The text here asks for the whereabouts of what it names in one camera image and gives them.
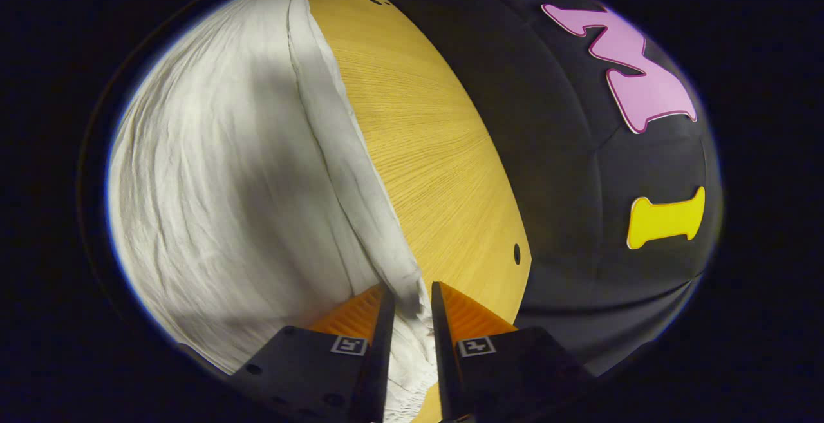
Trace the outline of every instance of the small black hole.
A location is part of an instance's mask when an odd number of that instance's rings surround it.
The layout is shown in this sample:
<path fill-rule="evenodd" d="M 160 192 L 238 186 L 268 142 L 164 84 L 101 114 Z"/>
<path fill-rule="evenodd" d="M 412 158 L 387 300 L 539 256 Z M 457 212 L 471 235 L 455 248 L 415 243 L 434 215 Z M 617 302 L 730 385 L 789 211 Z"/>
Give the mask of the small black hole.
<path fill-rule="evenodd" d="M 297 411 L 297 413 L 304 415 L 304 417 L 314 417 L 314 418 L 321 418 L 323 415 L 317 413 L 315 411 L 311 411 L 307 408 L 301 408 L 301 410 Z"/>
<path fill-rule="evenodd" d="M 343 406 L 346 403 L 346 399 L 344 399 L 341 394 L 326 394 L 323 397 L 323 402 L 326 402 L 327 405 L 330 406 Z"/>

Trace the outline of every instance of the white cloth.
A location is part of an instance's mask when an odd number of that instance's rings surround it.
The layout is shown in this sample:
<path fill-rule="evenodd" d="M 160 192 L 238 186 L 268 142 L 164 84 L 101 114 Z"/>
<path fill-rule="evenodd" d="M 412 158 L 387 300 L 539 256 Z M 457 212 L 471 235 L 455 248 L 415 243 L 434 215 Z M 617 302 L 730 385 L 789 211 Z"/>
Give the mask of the white cloth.
<path fill-rule="evenodd" d="M 136 296 L 227 373 L 385 281 L 385 421 L 420 411 L 429 296 L 307 0 L 232 0 L 181 36 L 127 107 L 108 192 Z"/>

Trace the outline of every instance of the wooden surface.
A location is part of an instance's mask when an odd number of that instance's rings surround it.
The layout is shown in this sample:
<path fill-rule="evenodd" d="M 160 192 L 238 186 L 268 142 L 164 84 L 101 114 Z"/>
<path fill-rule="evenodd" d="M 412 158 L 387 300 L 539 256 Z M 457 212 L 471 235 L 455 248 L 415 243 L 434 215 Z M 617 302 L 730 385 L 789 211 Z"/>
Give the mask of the wooden surface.
<path fill-rule="evenodd" d="M 506 173 L 450 67 L 400 10 L 378 1 L 309 3 L 430 296 L 443 281 L 511 323 L 532 256 Z M 415 421 L 441 421 L 437 385 Z"/>

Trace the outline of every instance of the black background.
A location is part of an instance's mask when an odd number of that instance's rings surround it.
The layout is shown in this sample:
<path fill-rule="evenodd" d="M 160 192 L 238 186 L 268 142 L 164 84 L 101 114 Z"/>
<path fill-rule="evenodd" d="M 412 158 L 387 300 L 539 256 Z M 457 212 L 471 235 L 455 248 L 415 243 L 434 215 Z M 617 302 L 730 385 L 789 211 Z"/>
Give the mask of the black background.
<path fill-rule="evenodd" d="M 77 230 L 73 186 L 95 98 L 189 1 L 3 0 L 14 292 L 2 420 L 268 419 L 159 340 L 130 332 L 95 285 Z M 552 420 L 812 420 L 822 128 L 806 87 L 821 78 L 821 0 L 602 1 L 703 94 L 727 192 L 724 236 L 657 347 Z"/>

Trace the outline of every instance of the light wood grain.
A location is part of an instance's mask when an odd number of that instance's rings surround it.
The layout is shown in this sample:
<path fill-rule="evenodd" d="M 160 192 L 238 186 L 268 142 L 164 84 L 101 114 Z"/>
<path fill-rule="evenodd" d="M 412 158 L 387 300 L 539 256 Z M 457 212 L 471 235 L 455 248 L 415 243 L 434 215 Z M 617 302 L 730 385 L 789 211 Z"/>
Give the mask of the light wood grain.
<path fill-rule="evenodd" d="M 379 1 L 309 3 L 430 296 L 432 282 L 443 281 L 511 323 L 532 256 L 506 172 L 438 50 Z M 415 421 L 441 421 L 437 385 Z"/>

